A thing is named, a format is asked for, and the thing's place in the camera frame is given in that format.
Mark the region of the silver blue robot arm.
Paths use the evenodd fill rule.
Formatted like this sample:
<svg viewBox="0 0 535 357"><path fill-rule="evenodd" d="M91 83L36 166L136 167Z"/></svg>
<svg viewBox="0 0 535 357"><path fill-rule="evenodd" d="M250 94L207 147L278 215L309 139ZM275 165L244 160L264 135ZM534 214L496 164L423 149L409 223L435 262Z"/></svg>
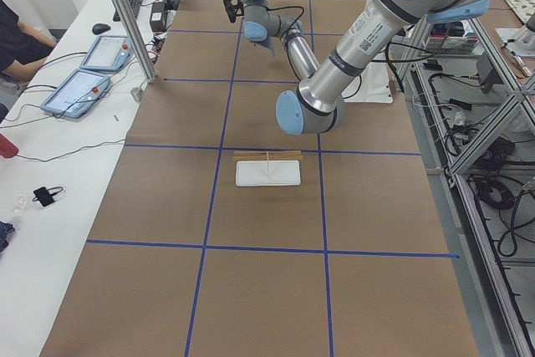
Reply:
<svg viewBox="0 0 535 357"><path fill-rule="evenodd" d="M268 0L239 0L246 38L269 47L278 38L299 78L295 90L278 96L276 119L289 135L319 134L340 125L344 115L342 93L385 49L405 26L421 19L428 23L460 22L481 16L491 0L366 0L360 15L342 29L321 24L322 33L336 33L338 42L319 62L296 18L284 17L268 7Z"/></svg>

